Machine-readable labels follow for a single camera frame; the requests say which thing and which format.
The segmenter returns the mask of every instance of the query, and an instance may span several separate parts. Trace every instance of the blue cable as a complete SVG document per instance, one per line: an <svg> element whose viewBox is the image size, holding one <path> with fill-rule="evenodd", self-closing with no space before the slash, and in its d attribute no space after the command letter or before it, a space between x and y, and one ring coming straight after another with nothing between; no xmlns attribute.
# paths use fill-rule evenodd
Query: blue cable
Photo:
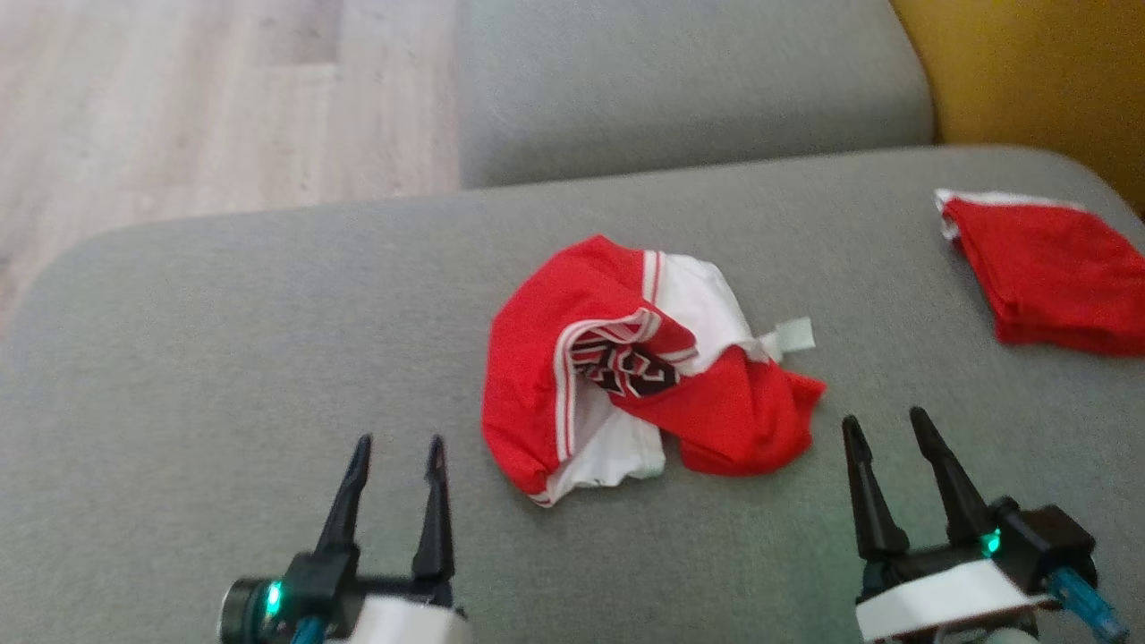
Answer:
<svg viewBox="0 0 1145 644"><path fill-rule="evenodd" d="M1118 621L1113 607L1072 568L1058 568L1050 575L1050 595L1076 614L1101 644L1122 644L1129 629Z"/></svg>
<svg viewBox="0 0 1145 644"><path fill-rule="evenodd" d="M326 623L318 618L302 618L290 644L323 644L326 641Z"/></svg>

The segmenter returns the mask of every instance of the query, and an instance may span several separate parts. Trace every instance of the gray ottoman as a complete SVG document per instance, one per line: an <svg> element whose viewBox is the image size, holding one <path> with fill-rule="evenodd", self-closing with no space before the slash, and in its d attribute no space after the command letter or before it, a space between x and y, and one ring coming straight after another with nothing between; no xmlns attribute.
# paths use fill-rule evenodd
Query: gray ottoman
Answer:
<svg viewBox="0 0 1145 644"><path fill-rule="evenodd" d="M1059 503L1098 539L1106 596L1145 628L1145 361L1005 347L931 190L1081 202L1145 249L1087 170L1021 149L917 149L144 226L82 244L0 350L5 642L210 642L223 589L311 548L354 439L376 457L358 535L406 571L429 437L445 437L457 594L484 643L853 643L839 422L887 500L942 539L907 408L987 497ZM685 470L542 510L479 431L490 317L593 233L717 262L749 321L811 315L815 446L774 476ZM1045 641L1084 629L1043 619Z"/></svg>
<svg viewBox="0 0 1145 644"><path fill-rule="evenodd" d="M467 187L929 143L886 0L467 0Z"/></svg>

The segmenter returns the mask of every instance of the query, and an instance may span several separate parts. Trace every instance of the green led light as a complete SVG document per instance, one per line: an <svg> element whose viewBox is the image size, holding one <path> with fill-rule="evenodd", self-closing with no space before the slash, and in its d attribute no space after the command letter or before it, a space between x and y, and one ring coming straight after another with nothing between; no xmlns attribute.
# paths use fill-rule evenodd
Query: green led light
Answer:
<svg viewBox="0 0 1145 644"><path fill-rule="evenodd" d="M1002 528L998 528L989 534L984 534L981 536L982 541L982 557L989 559L998 551L1002 547Z"/></svg>
<svg viewBox="0 0 1145 644"><path fill-rule="evenodd" d="M283 607L283 582L276 581L267 588L267 616L273 618Z"/></svg>

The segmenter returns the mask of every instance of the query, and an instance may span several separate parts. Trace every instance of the folded garment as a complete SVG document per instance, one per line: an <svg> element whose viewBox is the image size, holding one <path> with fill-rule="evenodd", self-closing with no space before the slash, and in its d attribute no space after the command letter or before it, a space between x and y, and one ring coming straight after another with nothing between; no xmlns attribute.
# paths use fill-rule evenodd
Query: folded garment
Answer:
<svg viewBox="0 0 1145 644"><path fill-rule="evenodd" d="M935 190L943 235L965 253L1008 344L1145 355L1145 258L1082 206Z"/></svg>
<svg viewBox="0 0 1145 644"><path fill-rule="evenodd" d="M811 446L824 386L776 363L807 346L805 320L752 337L716 266L597 236L554 256L495 317L482 432L545 506L660 474L657 427L693 470L768 472Z"/></svg>

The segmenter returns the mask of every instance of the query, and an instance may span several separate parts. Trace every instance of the wooden floor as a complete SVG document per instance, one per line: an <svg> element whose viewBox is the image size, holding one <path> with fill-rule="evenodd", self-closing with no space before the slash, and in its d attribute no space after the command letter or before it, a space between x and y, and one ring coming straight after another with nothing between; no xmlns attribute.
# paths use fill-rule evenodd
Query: wooden floor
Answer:
<svg viewBox="0 0 1145 644"><path fill-rule="evenodd" d="M457 189L457 0L0 0L0 333L144 221Z"/></svg>

